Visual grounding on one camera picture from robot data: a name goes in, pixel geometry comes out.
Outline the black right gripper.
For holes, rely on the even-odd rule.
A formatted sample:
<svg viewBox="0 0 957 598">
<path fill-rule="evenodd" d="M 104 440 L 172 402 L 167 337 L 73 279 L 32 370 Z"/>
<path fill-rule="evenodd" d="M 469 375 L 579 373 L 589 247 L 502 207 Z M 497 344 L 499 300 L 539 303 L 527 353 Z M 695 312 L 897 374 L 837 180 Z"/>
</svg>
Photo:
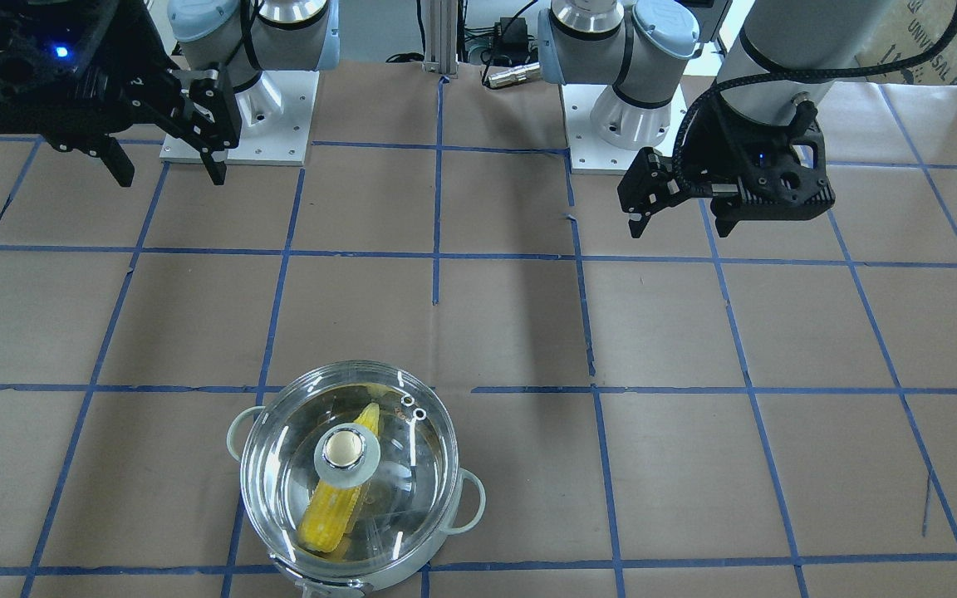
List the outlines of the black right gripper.
<svg viewBox="0 0 957 598">
<path fill-rule="evenodd" d="M 140 1 L 0 1 L 0 134 L 37 134 L 101 163 L 121 187 L 135 166 L 114 134 L 155 124 L 224 185 L 242 112 L 224 66 L 174 69 Z"/>
</svg>

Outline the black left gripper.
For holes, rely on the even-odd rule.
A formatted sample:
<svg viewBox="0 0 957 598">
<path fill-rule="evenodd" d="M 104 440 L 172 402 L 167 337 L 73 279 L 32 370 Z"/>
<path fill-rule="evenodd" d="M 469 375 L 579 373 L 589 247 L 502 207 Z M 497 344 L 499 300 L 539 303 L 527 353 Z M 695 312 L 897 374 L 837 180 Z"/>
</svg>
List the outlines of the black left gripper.
<svg viewBox="0 0 957 598">
<path fill-rule="evenodd" d="M 710 200 L 722 238 L 741 221 L 806 221 L 832 208 L 836 195 L 827 175 L 827 152 L 807 92 L 793 97 L 786 125 L 757 124 L 721 97 L 694 119 L 694 181 L 673 170 L 673 160 L 639 149 L 616 186 L 631 238 L 641 238 L 662 209 L 689 199 Z"/>
</svg>

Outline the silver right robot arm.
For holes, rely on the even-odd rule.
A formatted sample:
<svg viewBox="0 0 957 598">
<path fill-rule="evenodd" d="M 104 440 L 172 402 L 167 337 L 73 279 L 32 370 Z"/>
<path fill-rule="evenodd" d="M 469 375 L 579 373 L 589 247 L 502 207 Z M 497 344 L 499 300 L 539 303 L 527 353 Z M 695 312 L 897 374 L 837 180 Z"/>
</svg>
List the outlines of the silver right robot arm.
<svg viewBox="0 0 957 598">
<path fill-rule="evenodd" d="M 170 1 L 164 14 L 186 66 L 143 1 L 0 1 L 0 134 L 90 155 L 129 187 L 117 135 L 155 125 L 221 185 L 233 151 L 287 125 L 273 72 L 341 59 L 335 1 Z"/>
</svg>

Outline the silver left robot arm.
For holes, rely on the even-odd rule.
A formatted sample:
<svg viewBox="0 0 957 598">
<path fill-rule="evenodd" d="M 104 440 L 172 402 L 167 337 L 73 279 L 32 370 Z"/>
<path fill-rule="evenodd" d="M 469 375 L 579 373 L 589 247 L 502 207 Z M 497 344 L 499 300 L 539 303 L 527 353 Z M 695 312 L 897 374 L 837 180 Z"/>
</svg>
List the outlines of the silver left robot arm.
<svg viewBox="0 0 957 598">
<path fill-rule="evenodd" d="M 537 20 L 542 78 L 601 85 L 593 118 L 636 156 L 616 189 L 638 238 L 664 209 L 708 199 L 715 231 L 807 221 L 834 207 L 819 103 L 880 26 L 889 1 L 756 1 L 707 97 L 691 103 L 662 156 L 626 119 L 669 113 L 688 61 L 710 39 L 677 1 L 553 1 Z"/>
</svg>

